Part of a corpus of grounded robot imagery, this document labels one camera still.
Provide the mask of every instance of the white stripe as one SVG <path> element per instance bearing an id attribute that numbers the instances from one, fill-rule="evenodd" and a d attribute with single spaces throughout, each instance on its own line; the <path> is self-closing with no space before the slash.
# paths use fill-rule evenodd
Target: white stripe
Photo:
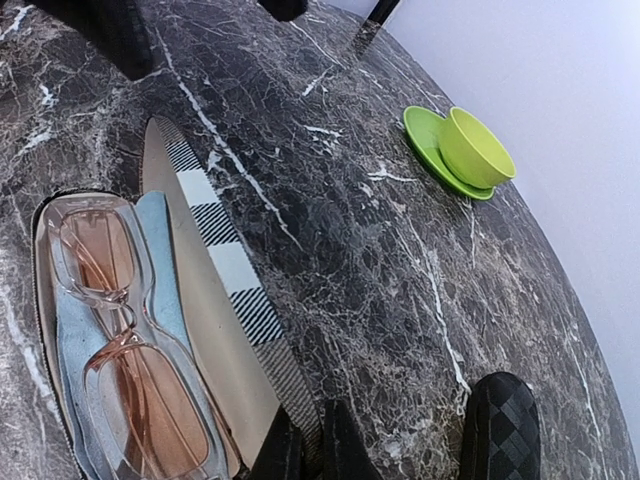
<path id="1" fill-rule="evenodd" d="M 213 190 L 204 170 L 186 170 L 177 172 L 182 192 L 190 207 L 203 203 L 219 203 L 220 199 Z"/>
<path id="2" fill-rule="evenodd" d="M 240 242 L 212 245 L 207 250 L 227 295 L 260 287 L 260 280 Z"/>

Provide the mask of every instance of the marble table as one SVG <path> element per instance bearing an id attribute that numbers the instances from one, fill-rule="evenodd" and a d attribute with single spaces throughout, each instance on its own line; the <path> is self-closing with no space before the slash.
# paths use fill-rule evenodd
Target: marble table
<path id="1" fill-rule="evenodd" d="M 8 3 L 0 21 L 0 465 L 74 478 L 34 324 L 30 217 L 56 189 L 138 192 L 146 119 L 207 165 L 320 402 L 350 404 L 387 480 L 451 479 L 470 386 L 531 385 L 543 478 L 638 479 L 607 367 L 512 185 L 473 203 L 415 160 L 404 107 L 450 100 L 385 32 L 312 5 L 144 0 L 158 69 L 130 83 L 75 32 Z"/>

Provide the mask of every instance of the green plate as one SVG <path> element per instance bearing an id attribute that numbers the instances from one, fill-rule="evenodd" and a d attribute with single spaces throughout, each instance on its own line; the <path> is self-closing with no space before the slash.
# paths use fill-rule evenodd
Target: green plate
<path id="1" fill-rule="evenodd" d="M 444 118 L 422 107 L 408 107 L 404 111 L 407 134 L 424 166 L 434 172 L 456 192 L 475 200 L 489 200 L 495 188 L 476 188 L 459 180 L 442 160 L 438 148 L 438 130 Z"/>

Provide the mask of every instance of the green cup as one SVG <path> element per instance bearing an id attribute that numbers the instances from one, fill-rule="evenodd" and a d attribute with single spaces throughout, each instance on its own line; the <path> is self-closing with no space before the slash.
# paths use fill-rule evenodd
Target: green cup
<path id="1" fill-rule="evenodd" d="M 449 170 L 474 187 L 492 188 L 516 176 L 516 166 L 500 141 L 462 108 L 449 110 L 438 135 L 438 147 Z"/>

